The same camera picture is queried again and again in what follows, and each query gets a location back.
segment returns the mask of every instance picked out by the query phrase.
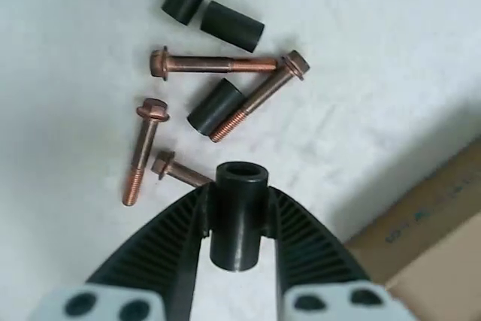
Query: cardboard box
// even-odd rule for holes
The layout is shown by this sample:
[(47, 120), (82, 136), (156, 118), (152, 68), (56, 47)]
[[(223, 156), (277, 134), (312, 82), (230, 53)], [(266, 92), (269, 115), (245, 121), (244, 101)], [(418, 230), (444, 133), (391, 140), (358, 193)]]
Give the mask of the cardboard box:
[(481, 320), (481, 138), (346, 243), (421, 320)]

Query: hex head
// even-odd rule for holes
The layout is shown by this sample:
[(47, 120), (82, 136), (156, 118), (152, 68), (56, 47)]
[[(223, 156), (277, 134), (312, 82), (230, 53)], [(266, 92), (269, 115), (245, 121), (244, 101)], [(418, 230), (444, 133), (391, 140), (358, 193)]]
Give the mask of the hex head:
[(157, 122), (167, 122), (170, 118), (167, 113), (167, 103), (155, 98), (145, 98), (142, 106), (137, 108), (137, 114)]
[(155, 162), (152, 165), (152, 172), (159, 175), (161, 180), (169, 171), (172, 162), (174, 161), (175, 152), (168, 152), (161, 150), (156, 157)]
[(167, 47), (163, 50), (154, 50), (150, 54), (150, 73), (153, 77), (161, 77), (167, 80), (168, 66), (167, 58), (169, 57)]
[(300, 80), (304, 80), (304, 74), (309, 71), (310, 66), (306, 62), (306, 59), (302, 57), (297, 50), (289, 52), (289, 54), (283, 56), (284, 64), (287, 68)]

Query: bolt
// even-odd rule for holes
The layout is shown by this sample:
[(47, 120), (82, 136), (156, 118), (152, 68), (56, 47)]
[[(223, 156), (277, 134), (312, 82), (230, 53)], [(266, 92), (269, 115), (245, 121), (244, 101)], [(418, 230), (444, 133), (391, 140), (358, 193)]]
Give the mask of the bolt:
[(214, 143), (220, 142), (294, 76), (303, 80), (303, 75), (309, 71), (309, 68), (309, 64), (296, 50), (284, 56), (283, 64), (263, 84), (258, 86), (239, 110), (217, 127), (209, 138)]
[(169, 119), (167, 104), (154, 98), (146, 98), (142, 106), (137, 108), (137, 114), (143, 118), (143, 121), (127, 178), (126, 191), (123, 197), (125, 206), (133, 206), (137, 201), (157, 125), (161, 122), (167, 122)]
[(187, 73), (259, 73), (277, 68), (274, 58), (228, 58), (225, 56), (171, 56), (164, 47), (150, 56), (150, 73), (167, 80), (169, 71)]
[(175, 162), (174, 157), (175, 152), (167, 152), (164, 150), (161, 150), (157, 155), (156, 161), (152, 166), (152, 172), (159, 175), (159, 180), (168, 174), (169, 176), (190, 184), (195, 188), (213, 182), (209, 177), (205, 177), (203, 174)]

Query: hole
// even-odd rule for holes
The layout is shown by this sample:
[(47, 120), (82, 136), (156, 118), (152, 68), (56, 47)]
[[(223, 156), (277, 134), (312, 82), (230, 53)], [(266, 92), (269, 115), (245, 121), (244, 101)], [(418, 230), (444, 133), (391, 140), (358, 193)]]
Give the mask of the hole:
[(253, 177), (261, 174), (256, 166), (248, 164), (230, 165), (227, 167), (227, 172), (242, 177)]
[(383, 300), (370, 289), (357, 289), (353, 291), (351, 294), (351, 302), (364, 306), (378, 306), (383, 304)]
[(320, 311), (326, 308), (325, 303), (315, 295), (299, 296), (295, 300), (294, 308), (302, 311)]
[(65, 313), (70, 317), (83, 316), (93, 309), (96, 301), (97, 297), (93, 293), (80, 293), (68, 300)]
[(130, 301), (120, 310), (121, 321), (142, 321), (149, 316), (150, 306), (142, 300)]

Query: white surface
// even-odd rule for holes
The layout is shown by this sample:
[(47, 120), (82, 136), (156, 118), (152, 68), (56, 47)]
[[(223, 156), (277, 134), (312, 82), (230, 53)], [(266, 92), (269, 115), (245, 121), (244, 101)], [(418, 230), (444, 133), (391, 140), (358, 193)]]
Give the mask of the white surface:
[[(481, 131), (479, 0), (217, 0), (265, 22), (256, 54), (296, 48), (312, 68), (221, 144), (185, 119), (219, 77), (163, 83), (148, 56), (164, 44), (246, 54), (174, 22), (162, 1), (0, 0), (0, 319), (85, 280), (189, 191), (148, 172), (138, 205), (120, 203), (146, 96), (170, 105), (155, 149), (210, 176), (257, 162), (342, 239)], [(243, 90), (262, 79), (228, 78)], [(192, 320), (274, 319), (273, 263), (263, 241), (257, 268), (229, 274), (204, 247)]]

